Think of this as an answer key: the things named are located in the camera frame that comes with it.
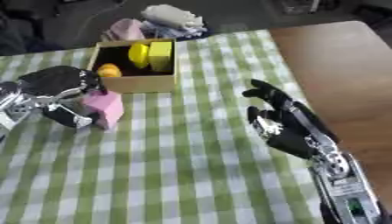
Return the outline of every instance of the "orange ball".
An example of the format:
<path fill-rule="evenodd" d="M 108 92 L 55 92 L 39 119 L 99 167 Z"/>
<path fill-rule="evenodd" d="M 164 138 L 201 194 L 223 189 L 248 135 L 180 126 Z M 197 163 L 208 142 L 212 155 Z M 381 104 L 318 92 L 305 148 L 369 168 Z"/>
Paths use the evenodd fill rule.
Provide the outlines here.
<path fill-rule="evenodd" d="M 101 77 L 120 77 L 122 76 L 120 68 L 115 64 L 107 63 L 100 66 L 97 73 Z"/>

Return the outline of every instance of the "silver robotic hand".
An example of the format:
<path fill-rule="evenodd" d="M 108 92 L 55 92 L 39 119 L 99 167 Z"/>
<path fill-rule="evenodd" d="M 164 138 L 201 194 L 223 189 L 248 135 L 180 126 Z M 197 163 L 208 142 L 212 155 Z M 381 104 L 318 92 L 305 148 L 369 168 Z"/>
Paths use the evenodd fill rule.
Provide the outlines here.
<path fill-rule="evenodd" d="M 252 80 L 242 94 L 258 97 L 274 110 L 248 107 L 248 121 L 266 143 L 310 161 L 309 171 L 327 224 L 392 223 L 354 157 L 304 104 L 267 82 Z"/>
<path fill-rule="evenodd" d="M 98 114 L 79 115 L 64 105 L 90 91 L 107 93 L 101 78 L 72 66 L 54 66 L 28 73 L 17 81 L 0 83 L 0 130 L 12 130 L 32 111 L 68 127 L 81 128 L 96 121 Z"/>

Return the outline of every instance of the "yellow block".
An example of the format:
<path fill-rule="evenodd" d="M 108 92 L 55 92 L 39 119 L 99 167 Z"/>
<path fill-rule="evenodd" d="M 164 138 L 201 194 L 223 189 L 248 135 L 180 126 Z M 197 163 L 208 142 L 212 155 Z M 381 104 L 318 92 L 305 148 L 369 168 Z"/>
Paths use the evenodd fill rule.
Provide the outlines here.
<path fill-rule="evenodd" d="M 136 67 L 145 68 L 149 65 L 148 53 L 149 47 L 147 45 L 135 43 L 130 47 L 128 57 Z"/>
<path fill-rule="evenodd" d="M 172 42 L 152 42 L 150 44 L 149 62 L 153 71 L 170 71 Z"/>

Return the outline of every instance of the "pink sponge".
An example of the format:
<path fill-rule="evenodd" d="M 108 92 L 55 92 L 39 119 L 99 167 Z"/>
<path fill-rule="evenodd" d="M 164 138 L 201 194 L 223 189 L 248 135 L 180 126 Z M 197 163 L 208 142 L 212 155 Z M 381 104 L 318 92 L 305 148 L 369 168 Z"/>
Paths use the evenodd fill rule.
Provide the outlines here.
<path fill-rule="evenodd" d="M 100 113 L 100 119 L 96 124 L 105 130 L 115 126 L 123 115 L 123 102 L 121 95 L 108 91 L 108 94 L 89 94 L 83 97 L 83 105 L 92 111 Z"/>

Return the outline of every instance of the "cardboard box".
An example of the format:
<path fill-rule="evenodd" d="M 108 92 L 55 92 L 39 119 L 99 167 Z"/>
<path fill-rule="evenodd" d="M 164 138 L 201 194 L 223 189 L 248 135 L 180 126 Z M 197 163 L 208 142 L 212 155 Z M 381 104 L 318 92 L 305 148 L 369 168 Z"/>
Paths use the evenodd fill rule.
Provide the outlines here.
<path fill-rule="evenodd" d="M 169 72 L 153 72 L 148 66 L 139 69 L 128 58 L 130 46 L 137 42 L 149 45 L 150 42 L 172 42 L 171 70 Z M 176 83 L 177 53 L 176 41 L 172 38 L 151 38 L 135 41 L 114 41 L 97 43 L 87 70 L 96 72 L 103 64 L 113 63 L 122 71 L 122 77 L 103 77 L 103 84 L 111 91 L 120 94 L 171 92 Z"/>

